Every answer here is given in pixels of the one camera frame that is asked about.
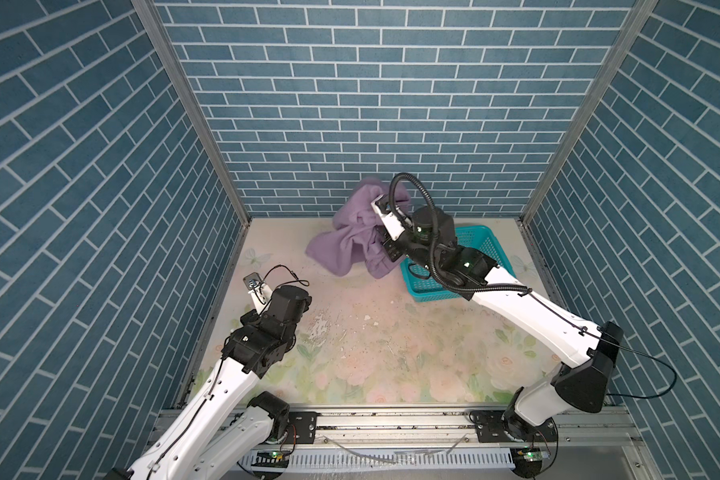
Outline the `purple trousers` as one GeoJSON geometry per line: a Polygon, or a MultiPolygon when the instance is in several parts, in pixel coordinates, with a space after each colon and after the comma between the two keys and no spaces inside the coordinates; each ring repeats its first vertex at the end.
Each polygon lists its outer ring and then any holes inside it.
{"type": "Polygon", "coordinates": [[[387,195],[389,185],[378,178],[361,180],[347,202],[332,219],[333,229],[316,235],[307,245],[305,254],[333,275],[347,275],[357,263],[368,273],[381,279],[391,273],[400,260],[390,260],[375,227],[383,223],[372,204],[387,195]]]}

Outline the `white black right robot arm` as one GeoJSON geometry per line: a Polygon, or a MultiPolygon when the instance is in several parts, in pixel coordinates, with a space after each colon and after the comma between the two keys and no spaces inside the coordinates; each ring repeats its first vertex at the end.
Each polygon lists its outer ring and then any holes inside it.
{"type": "Polygon", "coordinates": [[[424,209],[406,216],[384,198],[372,208],[391,259],[409,259],[417,266],[416,277],[499,313],[559,358],[551,373],[514,393],[501,417],[510,438],[528,441],[540,426],[570,409],[601,411],[621,347],[620,327],[612,322],[599,326],[565,310],[523,285],[494,258],[460,245],[452,218],[440,209],[430,220],[424,209]]]}

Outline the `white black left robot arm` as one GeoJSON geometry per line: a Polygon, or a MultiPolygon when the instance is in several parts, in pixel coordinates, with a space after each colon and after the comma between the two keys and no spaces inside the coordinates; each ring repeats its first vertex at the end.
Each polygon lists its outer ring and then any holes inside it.
{"type": "Polygon", "coordinates": [[[290,405],[270,392],[251,399],[232,423],[228,417],[267,371],[296,343],[296,329],[312,297],[281,285],[241,317],[225,340],[205,386],[189,401],[155,444],[107,479],[219,479],[252,449],[283,442],[290,405]]]}

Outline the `teal plastic basket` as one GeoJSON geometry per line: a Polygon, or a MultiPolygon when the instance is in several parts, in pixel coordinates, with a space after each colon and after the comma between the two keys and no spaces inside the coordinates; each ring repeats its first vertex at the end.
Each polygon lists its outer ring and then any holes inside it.
{"type": "MultiPolygon", "coordinates": [[[[497,261],[498,265],[515,276],[511,262],[505,254],[493,231],[484,225],[457,226],[455,233],[458,243],[481,251],[497,261]]],[[[458,294],[444,289],[433,278],[423,279],[415,274],[423,275],[424,270],[409,259],[400,264],[403,281],[408,293],[418,303],[455,299],[458,294]]]]}

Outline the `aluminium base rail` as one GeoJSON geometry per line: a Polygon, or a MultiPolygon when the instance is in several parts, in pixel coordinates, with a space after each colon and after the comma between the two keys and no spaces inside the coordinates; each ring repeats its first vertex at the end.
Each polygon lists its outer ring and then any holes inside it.
{"type": "MultiPolygon", "coordinates": [[[[504,407],[495,404],[293,405],[286,444],[329,448],[518,448],[504,430],[504,407]]],[[[606,406],[598,414],[568,411],[533,430],[528,444],[540,447],[622,447],[641,441],[624,407],[606,406]]]]}

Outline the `left aluminium corner post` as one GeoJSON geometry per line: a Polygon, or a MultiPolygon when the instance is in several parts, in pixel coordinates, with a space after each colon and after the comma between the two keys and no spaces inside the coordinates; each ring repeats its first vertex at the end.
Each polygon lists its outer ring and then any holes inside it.
{"type": "Polygon", "coordinates": [[[250,215],[234,185],[230,171],[163,25],[155,2],[133,0],[132,5],[176,91],[178,99],[186,111],[213,170],[217,174],[235,213],[240,218],[241,225],[243,228],[248,228],[251,222],[250,215]]]}

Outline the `aluminium corner post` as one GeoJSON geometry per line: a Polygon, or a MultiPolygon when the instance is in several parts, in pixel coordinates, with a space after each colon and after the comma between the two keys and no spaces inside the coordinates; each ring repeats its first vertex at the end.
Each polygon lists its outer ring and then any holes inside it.
{"type": "Polygon", "coordinates": [[[240,218],[241,225],[243,228],[248,228],[251,222],[250,215],[234,185],[230,171],[163,25],[155,2],[133,0],[132,5],[176,91],[178,99],[186,111],[213,170],[217,174],[235,213],[240,218]]]}
{"type": "Polygon", "coordinates": [[[629,53],[657,3],[657,0],[637,0],[634,2],[625,17],[613,46],[605,55],[597,74],[585,93],[581,105],[573,115],[568,130],[562,135],[557,150],[550,157],[546,170],[541,175],[538,185],[522,210],[519,217],[519,224],[522,227],[530,227],[545,196],[565,166],[570,153],[580,139],[587,123],[599,106],[608,87],[615,78],[619,67],[629,53]]]}

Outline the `right aluminium corner post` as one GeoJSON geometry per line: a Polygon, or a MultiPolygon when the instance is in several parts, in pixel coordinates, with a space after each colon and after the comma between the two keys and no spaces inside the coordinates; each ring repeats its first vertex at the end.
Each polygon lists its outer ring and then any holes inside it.
{"type": "Polygon", "coordinates": [[[634,2],[625,17],[613,46],[605,55],[597,74],[585,93],[581,105],[573,115],[568,130],[562,135],[557,150],[550,157],[546,170],[541,175],[538,185],[522,210],[519,217],[519,224],[522,227],[530,227],[545,196],[565,166],[570,153],[580,139],[587,123],[599,106],[608,87],[615,78],[619,67],[629,53],[657,3],[657,0],[637,0],[634,2]]]}

